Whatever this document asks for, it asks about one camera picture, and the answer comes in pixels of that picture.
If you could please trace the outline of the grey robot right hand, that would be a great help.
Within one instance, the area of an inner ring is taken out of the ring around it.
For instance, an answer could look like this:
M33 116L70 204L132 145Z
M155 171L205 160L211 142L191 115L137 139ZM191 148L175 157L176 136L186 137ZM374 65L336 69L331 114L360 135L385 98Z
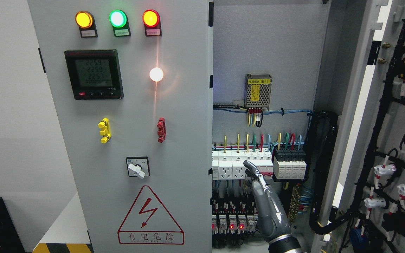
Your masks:
M259 169L249 160L245 160L246 175L251 177L250 188L253 192L258 213L258 227L264 240L275 243L291 236L291 226L283 205L273 187L266 183Z

